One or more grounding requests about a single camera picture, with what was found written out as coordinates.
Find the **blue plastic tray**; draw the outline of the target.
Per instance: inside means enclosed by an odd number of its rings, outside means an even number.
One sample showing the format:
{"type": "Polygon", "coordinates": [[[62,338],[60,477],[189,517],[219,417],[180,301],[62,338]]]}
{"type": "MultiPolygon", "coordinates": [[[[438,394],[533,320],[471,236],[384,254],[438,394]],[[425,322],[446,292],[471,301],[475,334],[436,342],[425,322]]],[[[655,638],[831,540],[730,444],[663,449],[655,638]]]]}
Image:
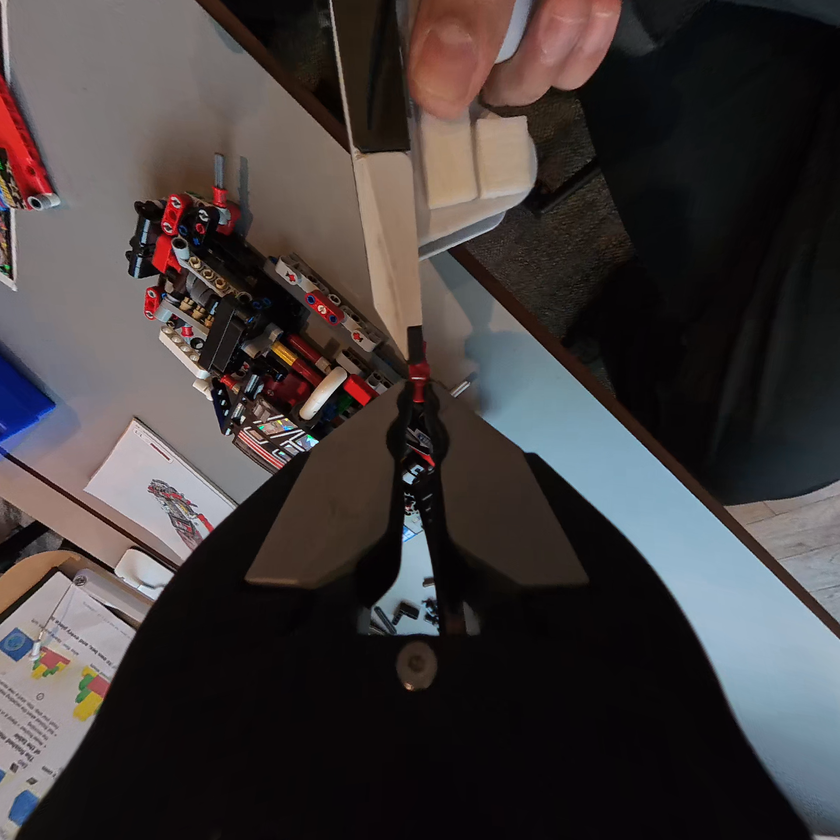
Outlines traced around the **blue plastic tray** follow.
{"type": "Polygon", "coordinates": [[[1,451],[6,455],[17,439],[56,410],[56,401],[16,357],[1,353],[1,451]]]}

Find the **colourful printed booklet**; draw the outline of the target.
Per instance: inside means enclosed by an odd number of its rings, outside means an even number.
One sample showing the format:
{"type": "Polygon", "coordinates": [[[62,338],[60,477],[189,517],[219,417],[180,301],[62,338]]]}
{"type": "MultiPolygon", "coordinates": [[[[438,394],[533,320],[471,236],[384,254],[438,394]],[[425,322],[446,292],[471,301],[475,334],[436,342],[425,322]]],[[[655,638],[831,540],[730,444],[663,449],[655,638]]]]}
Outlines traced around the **colourful printed booklet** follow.
{"type": "Polygon", "coordinates": [[[58,570],[2,614],[2,838],[16,837],[71,761],[133,636],[58,570]]]}

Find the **grey desk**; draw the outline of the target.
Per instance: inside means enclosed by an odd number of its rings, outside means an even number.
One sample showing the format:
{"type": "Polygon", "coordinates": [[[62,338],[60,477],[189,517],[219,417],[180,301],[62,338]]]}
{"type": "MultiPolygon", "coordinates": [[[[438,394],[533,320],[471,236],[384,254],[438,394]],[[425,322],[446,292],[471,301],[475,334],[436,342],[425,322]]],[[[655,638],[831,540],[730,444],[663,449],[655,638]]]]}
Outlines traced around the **grey desk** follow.
{"type": "MultiPolygon", "coordinates": [[[[163,543],[85,492],[141,419],[229,497],[266,472],[218,432],[210,402],[142,314],[124,252],[133,202],[208,192],[247,163],[250,235],[293,250],[371,305],[350,156],[196,2],[6,2],[7,67],[61,197],[17,216],[2,345],[56,402],[12,439],[2,497],[113,566],[163,543]]],[[[548,462],[640,550],[697,631],[759,756],[816,833],[838,833],[838,624],[633,426],[556,339],[466,257],[421,265],[436,377],[548,462]]]]}

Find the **black thin brick beam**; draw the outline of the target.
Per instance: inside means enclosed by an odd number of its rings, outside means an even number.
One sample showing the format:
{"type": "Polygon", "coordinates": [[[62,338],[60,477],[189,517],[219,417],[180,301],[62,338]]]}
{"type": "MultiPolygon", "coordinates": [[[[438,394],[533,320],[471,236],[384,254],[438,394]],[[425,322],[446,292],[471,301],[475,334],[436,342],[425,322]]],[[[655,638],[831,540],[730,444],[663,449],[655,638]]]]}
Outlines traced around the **black thin brick beam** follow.
{"type": "MultiPolygon", "coordinates": [[[[408,364],[426,357],[426,344],[420,326],[407,330],[408,364]]],[[[442,636],[467,634],[465,598],[466,565],[449,536],[442,482],[442,467],[448,453],[448,434],[439,417],[440,401],[434,391],[432,377],[426,388],[425,403],[414,404],[411,429],[418,429],[429,438],[429,466],[414,484],[427,547],[432,562],[437,592],[439,633],[442,636]]]]}

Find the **white rounded device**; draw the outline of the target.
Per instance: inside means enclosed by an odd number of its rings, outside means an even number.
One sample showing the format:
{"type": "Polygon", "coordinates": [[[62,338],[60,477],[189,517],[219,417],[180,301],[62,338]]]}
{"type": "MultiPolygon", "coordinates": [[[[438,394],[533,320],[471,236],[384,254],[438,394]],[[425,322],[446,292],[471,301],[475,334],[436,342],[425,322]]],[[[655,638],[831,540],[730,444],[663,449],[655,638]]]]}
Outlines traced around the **white rounded device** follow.
{"type": "Polygon", "coordinates": [[[113,572],[123,583],[153,602],[160,597],[174,576],[172,570],[136,547],[125,551],[113,572]]]}

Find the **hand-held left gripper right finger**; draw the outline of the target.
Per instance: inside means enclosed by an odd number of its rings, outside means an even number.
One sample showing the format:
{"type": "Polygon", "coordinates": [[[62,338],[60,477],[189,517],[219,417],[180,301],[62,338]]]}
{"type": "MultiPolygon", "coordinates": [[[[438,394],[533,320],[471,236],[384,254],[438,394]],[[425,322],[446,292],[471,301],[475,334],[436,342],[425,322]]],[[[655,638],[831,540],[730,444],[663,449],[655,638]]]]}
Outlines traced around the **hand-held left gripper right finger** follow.
{"type": "Polygon", "coordinates": [[[428,387],[428,545],[437,594],[587,585],[526,454],[439,385],[428,387]]]}

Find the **person's right hand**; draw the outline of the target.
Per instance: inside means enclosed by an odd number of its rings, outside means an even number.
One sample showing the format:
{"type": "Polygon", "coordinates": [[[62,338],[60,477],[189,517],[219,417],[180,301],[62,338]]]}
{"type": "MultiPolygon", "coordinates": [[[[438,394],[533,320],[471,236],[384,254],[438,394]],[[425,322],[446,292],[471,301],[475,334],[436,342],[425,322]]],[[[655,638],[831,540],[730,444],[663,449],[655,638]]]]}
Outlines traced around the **person's right hand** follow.
{"type": "Polygon", "coordinates": [[[406,74],[424,111],[453,120],[479,95],[490,106],[521,107],[551,88],[579,88],[604,60],[622,10],[620,1],[534,2],[518,49],[496,64],[514,6],[419,2],[406,74]]]}

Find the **white instruction sheet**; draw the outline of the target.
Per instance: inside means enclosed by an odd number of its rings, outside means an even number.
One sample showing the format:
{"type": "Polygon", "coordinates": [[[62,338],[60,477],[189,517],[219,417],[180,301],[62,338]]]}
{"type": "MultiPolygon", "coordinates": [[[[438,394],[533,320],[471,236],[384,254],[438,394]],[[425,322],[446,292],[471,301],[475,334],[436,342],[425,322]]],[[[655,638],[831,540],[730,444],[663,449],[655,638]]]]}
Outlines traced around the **white instruction sheet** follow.
{"type": "Polygon", "coordinates": [[[85,491],[154,535],[180,561],[236,508],[234,500],[137,418],[85,491]]]}

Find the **toy brick car model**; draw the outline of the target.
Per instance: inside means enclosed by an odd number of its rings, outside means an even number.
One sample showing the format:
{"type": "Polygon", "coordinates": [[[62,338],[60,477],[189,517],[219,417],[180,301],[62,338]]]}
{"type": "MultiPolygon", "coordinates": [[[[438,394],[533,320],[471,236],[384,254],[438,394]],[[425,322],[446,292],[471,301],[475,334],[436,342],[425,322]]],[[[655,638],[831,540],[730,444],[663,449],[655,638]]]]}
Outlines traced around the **toy brick car model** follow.
{"type": "Polygon", "coordinates": [[[136,202],[129,275],[144,316],[193,370],[217,423],[276,474],[402,380],[384,334],[298,255],[264,257],[238,230],[214,156],[213,193],[136,202]]]}

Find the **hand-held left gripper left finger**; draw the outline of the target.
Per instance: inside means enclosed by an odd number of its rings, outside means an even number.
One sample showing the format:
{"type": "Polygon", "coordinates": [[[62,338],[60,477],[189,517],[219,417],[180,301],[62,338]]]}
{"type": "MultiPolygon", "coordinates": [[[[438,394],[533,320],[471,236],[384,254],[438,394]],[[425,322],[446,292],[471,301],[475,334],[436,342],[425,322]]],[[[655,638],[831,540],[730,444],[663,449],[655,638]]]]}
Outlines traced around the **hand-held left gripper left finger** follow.
{"type": "Polygon", "coordinates": [[[349,580],[366,607],[391,588],[402,554],[402,397],[394,386],[303,458],[249,584],[315,591],[349,580]]]}

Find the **sticker sheet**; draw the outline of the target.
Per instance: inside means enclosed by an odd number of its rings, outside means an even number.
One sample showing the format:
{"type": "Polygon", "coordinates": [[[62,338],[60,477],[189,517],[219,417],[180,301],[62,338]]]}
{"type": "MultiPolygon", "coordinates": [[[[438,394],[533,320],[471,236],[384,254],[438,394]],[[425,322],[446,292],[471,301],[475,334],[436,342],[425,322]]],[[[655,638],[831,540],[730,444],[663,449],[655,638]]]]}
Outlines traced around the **sticker sheet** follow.
{"type": "Polygon", "coordinates": [[[12,291],[17,290],[16,282],[16,236],[14,213],[1,208],[1,282],[12,291]]]}

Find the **scattered loose brick pieces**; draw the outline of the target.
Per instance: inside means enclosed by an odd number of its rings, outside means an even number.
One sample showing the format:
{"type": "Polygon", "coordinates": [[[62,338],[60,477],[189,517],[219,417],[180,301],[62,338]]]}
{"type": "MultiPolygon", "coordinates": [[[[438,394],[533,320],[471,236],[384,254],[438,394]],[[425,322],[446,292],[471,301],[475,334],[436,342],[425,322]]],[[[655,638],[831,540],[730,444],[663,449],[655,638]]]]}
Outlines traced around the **scattered loose brick pieces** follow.
{"type": "Polygon", "coordinates": [[[425,575],[409,582],[397,582],[371,609],[368,634],[438,635],[438,600],[434,577],[425,575]]]}

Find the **long red brick beam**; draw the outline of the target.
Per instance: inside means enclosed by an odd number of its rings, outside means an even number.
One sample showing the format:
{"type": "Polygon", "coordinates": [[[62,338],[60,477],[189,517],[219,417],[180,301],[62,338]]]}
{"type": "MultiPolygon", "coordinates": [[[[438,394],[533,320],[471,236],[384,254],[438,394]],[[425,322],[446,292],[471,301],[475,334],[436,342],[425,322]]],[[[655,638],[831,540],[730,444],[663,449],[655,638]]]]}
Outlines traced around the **long red brick beam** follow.
{"type": "Polygon", "coordinates": [[[1,207],[45,211],[60,205],[14,95],[1,77],[1,207]]]}

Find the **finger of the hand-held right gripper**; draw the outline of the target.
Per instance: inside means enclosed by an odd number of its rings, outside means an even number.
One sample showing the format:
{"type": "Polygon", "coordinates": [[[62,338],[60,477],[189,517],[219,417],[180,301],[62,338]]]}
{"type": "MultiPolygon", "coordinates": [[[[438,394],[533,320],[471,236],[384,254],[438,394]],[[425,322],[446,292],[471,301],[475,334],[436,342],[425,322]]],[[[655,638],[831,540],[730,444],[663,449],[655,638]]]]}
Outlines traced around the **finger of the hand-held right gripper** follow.
{"type": "Polygon", "coordinates": [[[400,349],[423,323],[414,178],[407,152],[352,151],[374,308],[400,349]]]}

